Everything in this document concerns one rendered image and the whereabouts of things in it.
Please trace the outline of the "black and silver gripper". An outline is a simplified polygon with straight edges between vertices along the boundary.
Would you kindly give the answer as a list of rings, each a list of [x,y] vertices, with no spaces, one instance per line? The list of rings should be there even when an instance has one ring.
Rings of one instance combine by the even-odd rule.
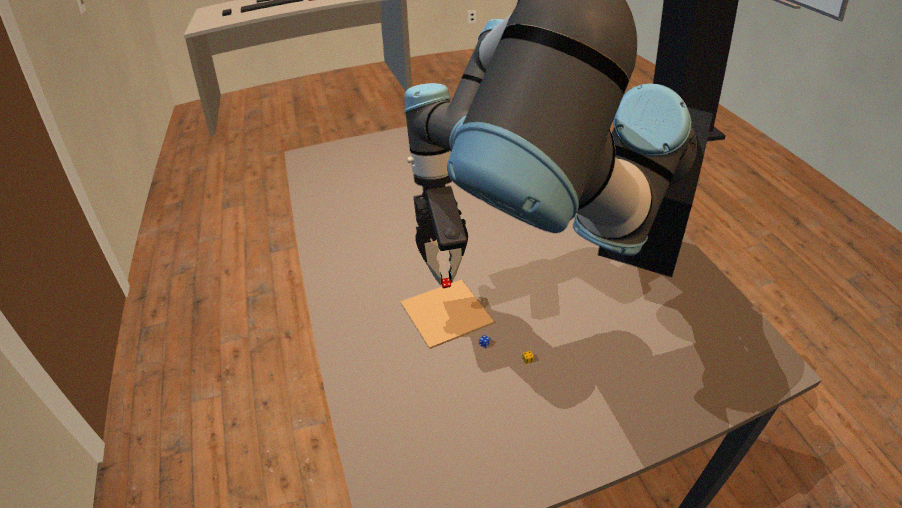
[[[418,247],[418,250],[419,250],[421,256],[423,257],[424,261],[426,262],[426,264],[427,264],[428,268],[430,269],[431,273],[433,274],[434,278],[440,285],[442,285],[442,275],[441,275],[441,272],[439,271],[440,265],[437,260],[437,254],[439,252],[439,247],[438,247],[437,242],[435,242],[436,236],[435,236],[434,228],[432,225],[430,213],[428,210],[427,202],[425,199],[425,191],[426,191],[426,189],[446,187],[445,185],[452,181],[451,181],[449,175],[446,177],[443,177],[443,178],[438,178],[438,179],[422,179],[422,178],[417,177],[414,174],[414,182],[417,185],[424,186],[422,195],[413,196],[414,197],[414,205],[416,206],[415,207],[416,221],[418,220],[417,221],[418,227],[416,227],[417,233],[415,236],[416,244],[417,244],[417,247]],[[440,186],[436,186],[436,185],[440,185]],[[423,198],[421,198],[421,197],[423,197]],[[466,243],[466,246],[467,246],[467,243]],[[462,257],[464,256],[466,246],[464,248],[449,250],[449,254],[450,254],[449,278],[450,278],[451,283],[453,282],[453,280],[457,274]]]

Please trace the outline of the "orange flat mat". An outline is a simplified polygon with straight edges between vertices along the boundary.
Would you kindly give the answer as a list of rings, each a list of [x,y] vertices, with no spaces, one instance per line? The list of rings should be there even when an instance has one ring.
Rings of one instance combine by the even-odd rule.
[[[401,304],[429,348],[494,323],[462,280]]]

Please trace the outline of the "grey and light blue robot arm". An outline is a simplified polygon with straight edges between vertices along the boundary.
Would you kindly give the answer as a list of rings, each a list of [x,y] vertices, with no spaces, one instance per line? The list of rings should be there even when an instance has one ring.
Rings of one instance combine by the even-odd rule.
[[[560,233],[574,219],[582,238],[634,256],[697,153],[676,92],[624,94],[636,55],[626,0],[518,0],[487,22],[452,103],[443,84],[405,92],[407,161],[533,227]]]

